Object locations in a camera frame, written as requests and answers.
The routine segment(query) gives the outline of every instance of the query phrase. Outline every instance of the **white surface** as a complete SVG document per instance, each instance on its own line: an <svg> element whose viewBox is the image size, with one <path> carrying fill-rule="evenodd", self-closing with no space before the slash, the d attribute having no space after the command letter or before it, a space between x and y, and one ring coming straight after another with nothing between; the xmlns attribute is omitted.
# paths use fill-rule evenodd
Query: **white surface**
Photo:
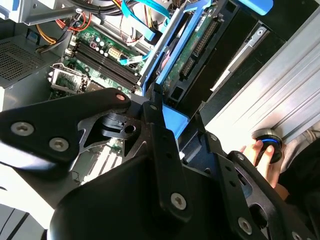
<svg viewBox="0 0 320 240"><path fill-rule="evenodd" d="M49 227L54 209L9 166L0 164L0 204L30 213L44 228Z"/></svg>
<svg viewBox="0 0 320 240"><path fill-rule="evenodd" d="M258 129L289 143L320 120L320 10L205 127L229 152Z"/></svg>

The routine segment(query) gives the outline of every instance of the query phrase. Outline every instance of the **metal panel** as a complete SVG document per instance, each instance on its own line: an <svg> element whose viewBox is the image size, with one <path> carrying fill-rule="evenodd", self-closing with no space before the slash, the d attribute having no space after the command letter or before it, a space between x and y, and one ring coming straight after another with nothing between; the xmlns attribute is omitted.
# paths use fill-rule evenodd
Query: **metal panel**
<svg viewBox="0 0 320 240"><path fill-rule="evenodd" d="M0 41L0 87L7 88L57 60L51 52L35 53L37 47L23 36Z"/></svg>
<svg viewBox="0 0 320 240"><path fill-rule="evenodd" d="M320 120L320 9L206 125L223 149L273 128L289 143Z"/></svg>

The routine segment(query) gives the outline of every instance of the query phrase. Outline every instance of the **blue plastic bracket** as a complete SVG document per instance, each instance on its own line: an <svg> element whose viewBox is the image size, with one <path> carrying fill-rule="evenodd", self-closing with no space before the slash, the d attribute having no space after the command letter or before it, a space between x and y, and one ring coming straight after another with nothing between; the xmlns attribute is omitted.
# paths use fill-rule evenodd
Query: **blue plastic bracket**
<svg viewBox="0 0 320 240"><path fill-rule="evenodd" d="M239 0L239 2L262 16L266 15L274 6L273 0Z"/></svg>

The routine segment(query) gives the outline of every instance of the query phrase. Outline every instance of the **ventilation grille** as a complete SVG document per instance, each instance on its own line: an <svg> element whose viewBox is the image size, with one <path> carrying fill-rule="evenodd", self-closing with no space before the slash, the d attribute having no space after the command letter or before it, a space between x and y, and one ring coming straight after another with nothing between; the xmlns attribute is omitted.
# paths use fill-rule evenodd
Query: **ventilation grille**
<svg viewBox="0 0 320 240"><path fill-rule="evenodd" d="M0 77L11 81L45 62L10 41L0 43Z"/></svg>

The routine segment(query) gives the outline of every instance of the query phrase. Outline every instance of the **ram slot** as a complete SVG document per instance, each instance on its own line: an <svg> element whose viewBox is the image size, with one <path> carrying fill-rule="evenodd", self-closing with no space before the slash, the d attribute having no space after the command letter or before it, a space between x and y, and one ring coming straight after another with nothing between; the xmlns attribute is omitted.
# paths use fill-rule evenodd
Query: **ram slot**
<svg viewBox="0 0 320 240"><path fill-rule="evenodd" d="M126 88L128 90L132 90L134 88L135 85L133 83L128 82L127 80L125 80L121 76L118 76L114 72L112 72L109 69L107 69L105 66L100 65L97 62L95 62L94 60L88 58L86 55L78 52L75 57L79 61L81 61L82 63L88 65L91 68L93 68L94 70L96 70L97 72L99 72L100 74L105 76L106 78L109 78L109 79L117 82L118 84L120 84L124 88Z"/></svg>
<svg viewBox="0 0 320 240"><path fill-rule="evenodd" d="M124 77L125 79L127 79L128 81L130 81L134 84L137 83L137 81L139 80L139 78L137 76L135 76L134 73L130 72L128 69L121 66L119 63L109 59L108 57L105 57L104 55L100 54L99 52L93 50L92 48L90 48L89 46L85 45L82 42L79 43L77 50L79 52L84 53L85 55L89 55L91 53L90 57L92 59L94 59L95 61L98 61L100 64L104 65L105 67L107 67L108 69L113 71L114 73Z"/></svg>

